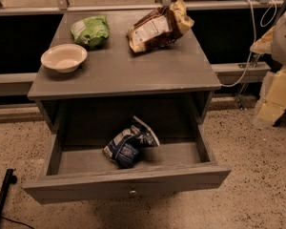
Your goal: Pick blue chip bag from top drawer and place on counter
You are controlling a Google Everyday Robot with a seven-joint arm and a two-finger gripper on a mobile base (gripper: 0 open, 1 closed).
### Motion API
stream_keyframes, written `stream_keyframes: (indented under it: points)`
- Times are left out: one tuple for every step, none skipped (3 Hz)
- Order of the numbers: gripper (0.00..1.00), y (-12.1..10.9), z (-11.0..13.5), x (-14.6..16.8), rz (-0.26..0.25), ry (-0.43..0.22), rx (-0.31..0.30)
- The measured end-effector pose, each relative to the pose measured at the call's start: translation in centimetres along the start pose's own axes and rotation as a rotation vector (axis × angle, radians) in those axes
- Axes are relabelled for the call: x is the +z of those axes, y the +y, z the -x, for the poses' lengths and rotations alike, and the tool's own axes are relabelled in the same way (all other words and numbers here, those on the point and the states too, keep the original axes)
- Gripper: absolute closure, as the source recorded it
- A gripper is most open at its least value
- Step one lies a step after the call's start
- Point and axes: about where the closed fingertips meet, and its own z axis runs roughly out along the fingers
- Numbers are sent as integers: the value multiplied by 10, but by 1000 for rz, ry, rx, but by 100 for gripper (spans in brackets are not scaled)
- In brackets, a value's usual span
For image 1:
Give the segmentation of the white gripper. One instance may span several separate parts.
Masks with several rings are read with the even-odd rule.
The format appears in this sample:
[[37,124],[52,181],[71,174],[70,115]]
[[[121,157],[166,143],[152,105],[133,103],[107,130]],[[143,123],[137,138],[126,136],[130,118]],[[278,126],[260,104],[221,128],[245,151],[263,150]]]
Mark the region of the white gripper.
[[[268,29],[250,47],[250,51],[257,54],[271,54],[272,39],[275,28]],[[278,72],[267,72],[263,79],[261,100],[255,105],[253,125],[258,129],[271,127],[279,120],[286,109],[286,66]]]

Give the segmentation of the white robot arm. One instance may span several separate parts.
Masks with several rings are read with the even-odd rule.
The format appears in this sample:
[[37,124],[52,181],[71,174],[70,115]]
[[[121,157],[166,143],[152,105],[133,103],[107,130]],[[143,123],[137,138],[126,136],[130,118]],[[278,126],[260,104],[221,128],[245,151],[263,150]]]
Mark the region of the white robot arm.
[[269,54],[282,65],[276,73],[267,72],[255,105],[253,124],[258,129],[275,124],[286,111],[286,11],[250,48],[257,54]]

